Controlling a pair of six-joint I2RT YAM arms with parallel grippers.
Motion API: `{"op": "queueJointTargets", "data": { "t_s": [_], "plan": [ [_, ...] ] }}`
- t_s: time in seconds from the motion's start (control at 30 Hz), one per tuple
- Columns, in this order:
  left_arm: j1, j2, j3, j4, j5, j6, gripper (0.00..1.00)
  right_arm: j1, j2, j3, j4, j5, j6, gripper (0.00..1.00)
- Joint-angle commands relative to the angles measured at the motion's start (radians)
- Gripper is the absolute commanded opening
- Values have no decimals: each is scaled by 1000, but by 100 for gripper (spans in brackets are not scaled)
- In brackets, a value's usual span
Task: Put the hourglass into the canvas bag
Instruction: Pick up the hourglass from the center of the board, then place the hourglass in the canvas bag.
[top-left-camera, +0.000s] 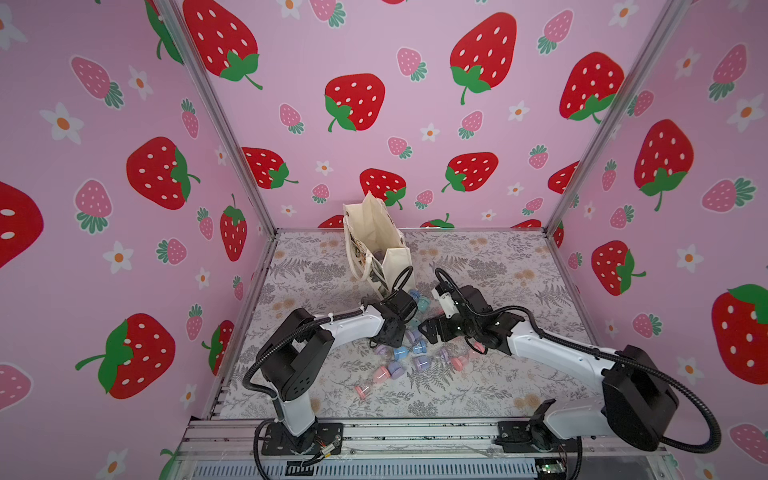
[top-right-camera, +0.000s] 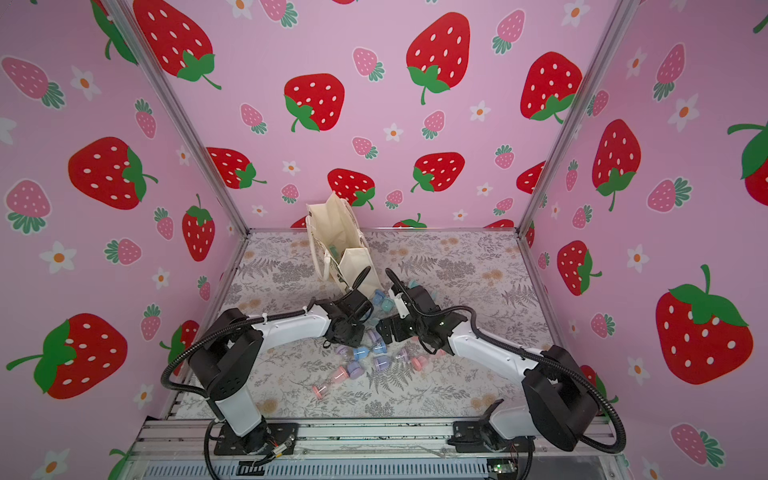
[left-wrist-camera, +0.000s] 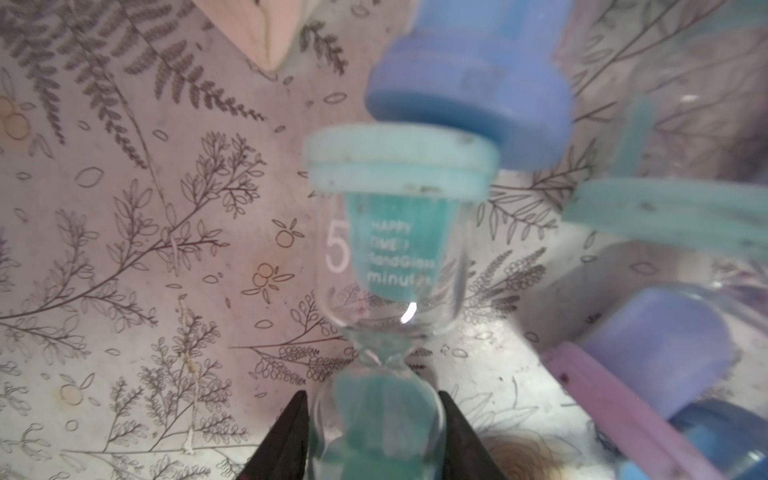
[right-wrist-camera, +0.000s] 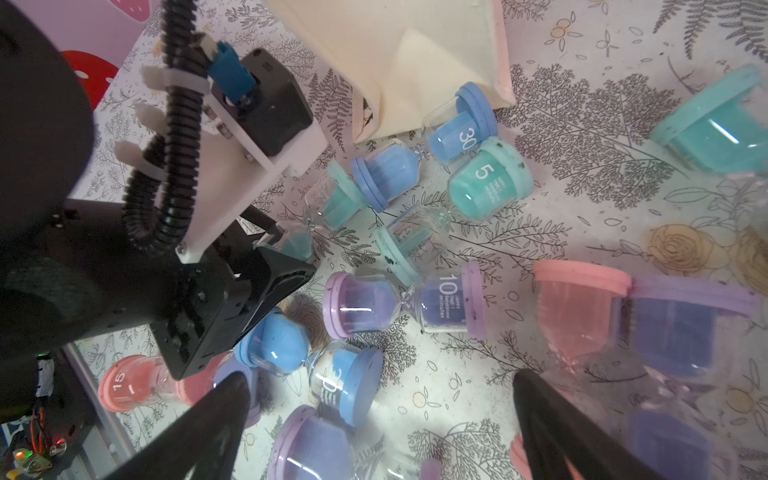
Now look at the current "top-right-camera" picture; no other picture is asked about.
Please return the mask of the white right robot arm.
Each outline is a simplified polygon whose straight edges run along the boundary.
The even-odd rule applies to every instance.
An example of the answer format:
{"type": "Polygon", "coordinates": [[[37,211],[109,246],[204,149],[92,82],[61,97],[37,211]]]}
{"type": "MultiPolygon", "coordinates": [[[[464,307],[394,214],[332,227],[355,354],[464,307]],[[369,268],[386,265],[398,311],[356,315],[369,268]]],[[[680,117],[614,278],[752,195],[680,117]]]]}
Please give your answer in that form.
{"type": "Polygon", "coordinates": [[[486,415],[491,431],[505,439],[542,437],[572,451],[587,443],[587,430],[600,410],[599,393],[560,347],[525,348],[479,328],[469,306],[442,308],[421,286],[392,287],[388,299],[397,314],[383,321],[397,339],[415,338],[427,353],[467,359],[516,383],[524,402],[495,407],[486,415]]]}

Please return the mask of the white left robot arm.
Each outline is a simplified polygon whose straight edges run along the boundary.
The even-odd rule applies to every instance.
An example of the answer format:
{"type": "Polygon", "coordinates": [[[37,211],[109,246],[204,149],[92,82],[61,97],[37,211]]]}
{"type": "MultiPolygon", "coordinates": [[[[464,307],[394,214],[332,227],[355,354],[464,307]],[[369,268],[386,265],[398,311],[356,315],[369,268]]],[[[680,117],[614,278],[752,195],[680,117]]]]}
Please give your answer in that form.
{"type": "Polygon", "coordinates": [[[315,338],[331,346],[357,347],[372,310],[372,302],[356,290],[337,300],[313,300],[299,310],[274,315],[247,316],[229,309],[185,351],[186,362],[209,407],[235,437],[259,438],[266,434],[267,422],[247,387],[258,354],[315,338]]]}

